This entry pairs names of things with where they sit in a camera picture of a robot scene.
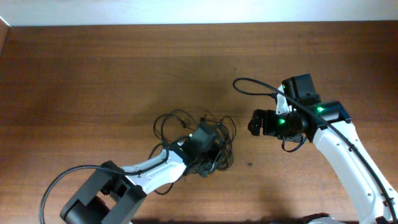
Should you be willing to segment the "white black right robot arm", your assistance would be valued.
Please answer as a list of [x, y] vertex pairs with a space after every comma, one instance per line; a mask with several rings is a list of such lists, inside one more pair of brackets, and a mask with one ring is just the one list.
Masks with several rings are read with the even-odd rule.
[[371, 159], [339, 101], [323, 102], [309, 74], [282, 81], [275, 110], [255, 110], [248, 124], [263, 134], [302, 146], [312, 142], [347, 191], [360, 223], [397, 223], [397, 191]]

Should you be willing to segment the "black USB cable thick plug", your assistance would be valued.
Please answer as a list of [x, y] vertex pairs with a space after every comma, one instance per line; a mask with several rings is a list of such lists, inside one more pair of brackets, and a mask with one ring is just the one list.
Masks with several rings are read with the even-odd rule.
[[159, 115], [152, 126], [157, 139], [162, 143], [171, 143], [179, 134], [188, 134], [199, 127], [200, 121], [189, 112], [176, 109]]

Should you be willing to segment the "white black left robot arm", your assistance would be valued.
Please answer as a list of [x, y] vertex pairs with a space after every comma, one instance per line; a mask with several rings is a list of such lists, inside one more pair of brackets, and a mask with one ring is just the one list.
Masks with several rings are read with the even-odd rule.
[[221, 159], [222, 137], [202, 122], [197, 130], [169, 144], [162, 152], [133, 166], [103, 163], [60, 212], [65, 223], [130, 223], [148, 194], [184, 175], [206, 177]]

